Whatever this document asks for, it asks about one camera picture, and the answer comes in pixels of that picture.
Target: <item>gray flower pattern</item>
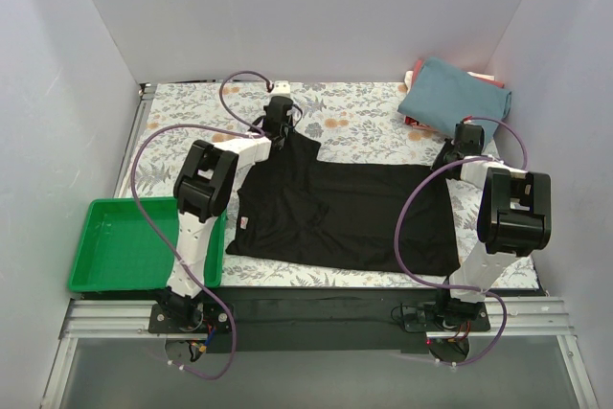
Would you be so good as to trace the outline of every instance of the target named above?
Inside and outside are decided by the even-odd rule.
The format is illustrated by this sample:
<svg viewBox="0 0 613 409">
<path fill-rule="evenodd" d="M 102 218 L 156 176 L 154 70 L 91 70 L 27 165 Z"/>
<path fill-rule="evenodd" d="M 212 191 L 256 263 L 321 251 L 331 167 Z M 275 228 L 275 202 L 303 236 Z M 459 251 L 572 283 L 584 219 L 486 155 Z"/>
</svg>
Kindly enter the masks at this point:
<svg viewBox="0 0 613 409">
<path fill-rule="evenodd" d="M 403 123 L 397 107 L 405 96 L 401 83 L 292 83 L 292 98 L 304 111 L 297 130 L 322 143 L 318 159 L 339 163 L 430 165 L 443 144 L 443 136 L 411 128 Z M 245 128 L 219 104 L 218 83 L 158 85 L 140 142 L 157 129 L 178 123 L 203 124 L 229 130 Z M 260 82 L 228 84 L 226 102 L 240 117 L 253 121 L 261 114 L 268 95 Z M 199 129 L 176 129 L 155 139 L 137 169 L 141 196 L 170 196 L 193 141 L 221 142 L 228 135 Z M 497 155 L 491 142 L 486 153 Z M 226 226 L 226 245 L 234 238 L 238 215 L 237 189 L 247 171 L 239 172 Z M 477 242 L 476 216 L 481 193 L 460 181 L 448 181 L 460 260 Z M 121 196 L 131 196 L 128 177 Z M 440 277 L 426 277 L 441 281 Z M 360 272 L 224 255 L 223 285 L 421 287 L 403 274 Z M 498 288 L 538 288 L 531 258 L 510 266 L 498 280 Z"/>
</svg>

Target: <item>gray wall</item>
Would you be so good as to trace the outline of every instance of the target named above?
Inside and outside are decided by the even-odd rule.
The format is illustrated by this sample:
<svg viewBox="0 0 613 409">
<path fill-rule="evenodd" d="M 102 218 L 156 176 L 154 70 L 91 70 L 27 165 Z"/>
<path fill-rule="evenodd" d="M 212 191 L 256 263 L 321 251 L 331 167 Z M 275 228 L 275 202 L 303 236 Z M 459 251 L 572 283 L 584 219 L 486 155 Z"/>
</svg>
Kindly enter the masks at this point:
<svg viewBox="0 0 613 409">
<path fill-rule="evenodd" d="M 552 176 L 552 240 L 534 260 L 566 300 L 601 407 L 613 407 L 612 34 L 613 0 L 524 0 L 489 66 L 513 90 L 530 168 Z"/>
<path fill-rule="evenodd" d="M 401 80 L 418 57 L 474 70 L 521 0 L 94 0 L 137 81 L 253 68 L 298 81 Z"/>
<path fill-rule="evenodd" d="M 91 0 L 0 11 L 0 407 L 35 408 L 85 210 L 112 193 L 138 87 Z"/>
</svg>

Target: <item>purple cable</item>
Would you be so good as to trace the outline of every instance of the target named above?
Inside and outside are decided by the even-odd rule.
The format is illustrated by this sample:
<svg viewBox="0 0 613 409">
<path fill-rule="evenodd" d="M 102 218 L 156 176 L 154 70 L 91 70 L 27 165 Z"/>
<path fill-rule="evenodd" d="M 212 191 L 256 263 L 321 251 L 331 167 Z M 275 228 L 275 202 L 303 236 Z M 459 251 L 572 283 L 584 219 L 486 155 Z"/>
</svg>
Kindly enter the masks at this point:
<svg viewBox="0 0 613 409">
<path fill-rule="evenodd" d="M 223 82 L 221 83 L 221 86 L 219 86 L 219 100 L 221 101 L 221 105 L 223 105 L 223 108 L 226 109 L 226 111 L 232 116 L 234 117 L 236 120 L 238 120 L 239 122 L 241 122 L 243 125 L 247 125 L 250 128 L 255 129 L 259 134 L 263 135 L 264 132 L 262 131 L 262 129 L 259 126 L 256 125 L 252 125 L 249 122 L 247 122 L 246 120 L 242 119 L 241 117 L 239 117 L 237 114 L 235 114 L 232 109 L 228 106 L 228 104 L 226 103 L 226 101 L 223 99 L 223 88 L 226 86 L 226 83 L 228 83 L 228 81 L 230 81 L 231 79 L 233 79 L 236 76 L 240 76 L 242 74 L 248 74 L 250 76 L 256 76 L 259 77 L 260 79 L 264 80 L 266 82 L 266 90 L 268 90 L 268 92 L 270 93 L 272 91 L 273 88 L 273 84 L 272 82 L 266 78 L 265 76 L 263 76 L 262 74 L 260 74 L 259 72 L 256 71 L 238 71 L 235 72 L 234 74 L 226 77 Z"/>
<path fill-rule="evenodd" d="M 143 207 L 143 204 L 141 203 L 141 199 L 136 193 L 136 168 L 138 167 L 138 162 L 141 159 L 141 156 L 143 155 L 143 151 L 145 151 L 145 148 L 148 146 L 148 144 L 153 139 L 155 139 L 157 136 L 159 136 L 162 133 L 165 133 L 167 131 L 170 131 L 172 129 L 177 129 L 177 128 L 207 129 L 209 131 L 215 131 L 217 133 L 223 133 L 223 134 L 231 134 L 234 136 L 239 136 L 241 138 L 249 138 L 250 136 L 244 133 L 236 133 L 234 131 L 229 131 L 227 129 L 214 128 L 212 126 L 205 126 L 205 125 L 178 124 L 178 125 L 167 126 L 165 128 L 158 129 L 153 134 L 151 134 L 148 138 L 145 139 L 145 141 L 141 144 L 138 151 L 136 152 L 136 155 L 134 156 L 134 162 L 132 163 L 132 168 L 130 170 L 130 189 L 132 190 L 132 196 L 134 197 L 134 203 L 136 203 L 136 207 L 138 208 L 138 210 L 141 212 L 141 214 L 145 218 L 145 221 L 151 226 L 151 228 L 153 229 L 153 232 L 155 232 L 158 235 L 158 237 L 162 239 L 162 241 L 169 247 L 174 257 L 178 260 L 181 266 L 185 269 L 186 273 L 192 279 L 192 281 L 196 283 L 198 287 L 204 291 L 205 294 L 207 294 L 211 299 L 213 299 L 215 302 L 219 304 L 219 306 L 223 309 L 226 315 L 228 315 L 228 319 L 230 320 L 230 325 L 232 327 L 232 349 L 230 350 L 230 357 L 228 358 L 228 362 L 226 363 L 226 365 L 223 367 L 223 369 L 218 374 L 206 375 L 190 366 L 185 366 L 181 363 L 176 363 L 174 361 L 171 361 L 170 363 L 175 365 L 179 369 L 184 369 L 185 371 L 192 373 L 194 375 L 197 375 L 198 377 L 203 378 L 205 380 L 217 380 L 218 378 L 226 374 L 226 372 L 230 368 L 230 365 L 232 364 L 232 361 L 234 361 L 234 356 L 237 351 L 237 325 L 235 323 L 234 316 L 232 315 L 232 311 L 230 311 L 230 308 L 228 308 L 228 306 L 226 306 L 224 302 L 221 299 L 219 299 L 219 297 L 217 297 L 213 291 L 211 291 L 211 289 L 206 287 L 204 283 L 201 283 L 197 279 L 197 277 L 194 275 L 191 269 L 183 261 L 183 258 L 181 257 L 181 255 L 178 253 L 178 251 L 174 247 L 174 244 L 172 244 L 172 242 L 166 237 L 166 235 L 164 235 L 164 232 L 162 232 L 162 230 L 155 224 L 155 222 L 153 222 L 153 219 L 151 219 L 151 217 L 149 216 L 149 214 Z"/>
<path fill-rule="evenodd" d="M 473 117 L 472 115 L 469 115 L 468 117 L 464 118 L 463 122 L 466 122 L 469 120 L 486 120 L 488 122 L 494 122 L 506 128 L 509 131 L 509 133 L 512 134 L 513 137 L 517 140 L 517 142 L 519 143 L 519 146 L 521 147 L 521 153 L 524 156 L 524 163 L 521 166 L 521 170 L 526 169 L 526 167 L 528 166 L 528 150 L 526 149 L 526 145 L 524 144 L 524 142 L 519 137 L 519 134 L 517 134 L 517 131 L 511 128 L 509 124 L 505 124 L 502 120 L 492 119 L 491 117 L 477 117 L 477 116 Z"/>
<path fill-rule="evenodd" d="M 441 168 L 439 168 L 436 171 L 433 171 L 432 174 L 430 174 L 428 177 L 426 177 L 423 181 L 421 181 L 421 184 L 419 184 L 414 190 L 413 193 L 411 193 L 411 195 L 409 195 L 409 197 L 407 198 L 406 202 L 404 203 L 404 206 L 402 207 L 402 211 L 400 211 L 400 216 L 398 217 L 398 221 L 396 224 L 396 230 L 394 232 L 394 254 L 396 255 L 396 260 L 398 262 L 398 265 L 400 266 L 400 268 L 402 269 L 402 271 L 404 273 L 406 273 L 409 278 L 411 280 L 413 280 L 414 282 L 417 282 L 419 284 L 423 284 L 425 286 L 428 287 L 436 287 L 436 288 L 441 288 L 441 289 L 464 289 L 467 291 L 475 291 L 475 292 L 482 292 L 482 289 L 476 286 L 464 286 L 461 284 L 440 284 L 440 283 L 432 283 L 432 282 L 428 282 L 426 280 L 421 279 L 420 277 L 418 277 L 417 275 L 415 275 L 413 272 L 411 272 L 411 270 L 409 270 L 407 268 L 407 266 L 404 264 L 404 261 L 402 260 L 402 256 L 400 255 L 400 229 L 402 228 L 402 222 L 404 221 L 404 217 L 406 216 L 406 213 L 409 209 L 409 206 L 411 206 L 411 203 L 413 203 L 413 200 L 415 200 L 415 197 L 418 195 L 418 193 L 420 193 L 423 188 L 425 186 L 427 186 L 435 177 L 439 176 L 440 174 L 443 174 L 445 171 L 447 170 L 451 170 L 452 168 L 458 167 L 460 165 L 463 165 L 465 163 L 471 163 L 471 162 L 481 162 L 481 161 L 491 161 L 491 159 L 487 158 L 487 157 L 471 157 L 471 158 L 465 158 L 464 160 L 457 160 L 455 162 L 451 162 Z M 477 354 L 476 356 L 473 356 L 472 358 L 467 359 L 466 361 L 462 361 L 460 363 L 455 363 L 455 366 L 465 366 L 467 364 L 472 364 L 476 361 L 479 361 L 481 358 L 483 358 L 486 354 L 488 354 L 488 352 L 494 348 L 494 346 L 498 343 L 498 341 L 500 340 L 500 337 L 502 336 L 503 331 L 505 330 L 505 326 L 507 325 L 507 307 L 505 306 L 505 302 L 502 300 L 502 298 L 494 293 L 494 292 L 490 292 L 490 291 L 485 291 L 484 294 L 488 297 L 493 297 L 494 299 L 496 299 L 499 303 L 500 303 L 500 307 L 502 308 L 502 323 L 500 324 L 500 329 L 498 330 L 498 332 L 496 332 L 496 335 L 494 336 L 493 340 L 489 343 L 489 345 L 487 347 L 485 347 L 479 354 Z M 416 361 L 424 361 L 422 358 L 411 358 L 411 357 L 405 357 L 405 359 L 411 359 L 411 360 L 416 360 Z M 448 366 L 454 366 L 454 363 L 450 363 L 450 362 L 446 362 L 446 361 L 441 361 L 443 364 L 446 364 Z"/>
</svg>

